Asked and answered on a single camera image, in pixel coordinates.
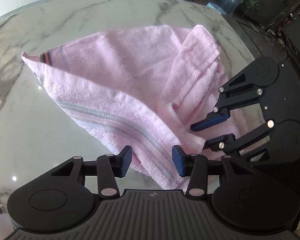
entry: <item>blue gripper pad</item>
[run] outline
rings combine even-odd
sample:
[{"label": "blue gripper pad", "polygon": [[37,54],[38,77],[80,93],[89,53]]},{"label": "blue gripper pad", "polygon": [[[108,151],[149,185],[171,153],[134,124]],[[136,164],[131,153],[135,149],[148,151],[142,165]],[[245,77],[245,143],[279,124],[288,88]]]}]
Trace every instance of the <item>blue gripper pad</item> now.
[{"label": "blue gripper pad", "polygon": [[222,123],[226,121],[230,115],[219,115],[212,119],[205,119],[200,122],[194,123],[190,126],[191,131],[202,131],[204,129],[207,129],[209,127],[212,127],[216,124]]},{"label": "blue gripper pad", "polygon": [[126,176],[130,163],[132,161],[132,147],[125,146],[123,150],[119,153],[120,157],[122,157],[120,164],[120,176],[123,178]]},{"label": "blue gripper pad", "polygon": [[184,166],[184,162],[183,162],[183,156],[180,154],[180,152],[175,147],[172,147],[172,160],[178,171],[178,174],[181,177],[184,177],[185,176],[185,166]]}]

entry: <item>gray marble vein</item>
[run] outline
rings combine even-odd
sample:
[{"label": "gray marble vein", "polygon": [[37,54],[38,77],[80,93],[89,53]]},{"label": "gray marble vein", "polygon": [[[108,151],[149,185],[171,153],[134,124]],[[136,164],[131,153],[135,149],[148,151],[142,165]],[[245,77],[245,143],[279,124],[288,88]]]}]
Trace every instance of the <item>gray marble vein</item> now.
[{"label": "gray marble vein", "polygon": [[[18,187],[72,156],[95,160],[109,153],[77,126],[40,89],[20,58],[40,54],[65,42],[106,30],[168,24],[203,25],[221,46],[220,60],[229,76],[253,61],[239,36],[217,11],[181,0],[54,0],[0,22],[0,202]],[[245,111],[250,128],[260,123],[260,110]],[[124,188],[158,185],[133,170],[118,180]],[[86,183],[97,190],[95,178]]]}]

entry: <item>marble tabletop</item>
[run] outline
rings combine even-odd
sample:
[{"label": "marble tabletop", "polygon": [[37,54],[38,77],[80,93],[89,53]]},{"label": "marble tabletop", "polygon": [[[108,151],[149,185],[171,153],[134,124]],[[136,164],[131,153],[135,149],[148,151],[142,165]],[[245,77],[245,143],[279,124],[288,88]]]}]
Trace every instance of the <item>marble tabletop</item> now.
[{"label": "marble tabletop", "polygon": [[[207,28],[222,48],[220,59],[230,77],[254,59],[217,11],[181,0],[55,0],[0,22],[0,203],[72,156],[95,160],[109,153],[39,89],[21,52],[37,55],[98,31],[163,24]],[[245,116],[250,129],[262,120],[256,108]],[[118,184],[120,191],[159,189],[132,169]],[[96,178],[87,178],[86,186],[95,192]]]}]

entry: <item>towel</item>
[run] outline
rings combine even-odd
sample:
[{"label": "towel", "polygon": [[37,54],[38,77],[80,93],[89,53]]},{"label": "towel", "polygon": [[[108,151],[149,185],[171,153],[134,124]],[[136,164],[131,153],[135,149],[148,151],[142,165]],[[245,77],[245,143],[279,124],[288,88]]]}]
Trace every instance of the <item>towel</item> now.
[{"label": "towel", "polygon": [[207,139],[247,132],[238,110],[223,124],[190,131],[228,80],[219,54],[203,26],[164,25],[99,32],[21,57],[58,106],[110,151],[131,145],[132,168],[163,189],[185,189],[188,179],[176,171],[173,145],[218,159],[223,152],[202,151]]}]

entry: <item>metal pin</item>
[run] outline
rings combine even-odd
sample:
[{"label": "metal pin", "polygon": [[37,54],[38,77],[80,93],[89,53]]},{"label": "metal pin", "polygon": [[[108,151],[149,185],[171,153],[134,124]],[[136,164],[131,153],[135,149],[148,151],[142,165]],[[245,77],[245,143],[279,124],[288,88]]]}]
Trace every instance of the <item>metal pin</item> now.
[{"label": "metal pin", "polygon": [[194,197],[199,197],[204,195],[204,190],[200,188],[192,188],[191,190],[189,190],[189,194]]},{"label": "metal pin", "polygon": [[101,194],[103,196],[113,196],[113,195],[117,194],[117,190],[115,190],[114,188],[111,188],[111,187],[107,187],[107,188],[104,188],[103,190],[101,190]]},{"label": "metal pin", "polygon": [[274,126],[274,122],[272,120],[268,121],[268,127],[272,128]]},{"label": "metal pin", "polygon": [[219,149],[221,149],[221,150],[222,150],[224,147],[225,147],[225,144],[224,144],[224,142],[220,142],[220,143],[219,143]]},{"label": "metal pin", "polygon": [[259,88],[259,89],[257,90],[257,94],[258,94],[258,96],[261,96],[261,95],[262,95],[262,93],[263,93],[263,90],[262,90],[261,88]]}]

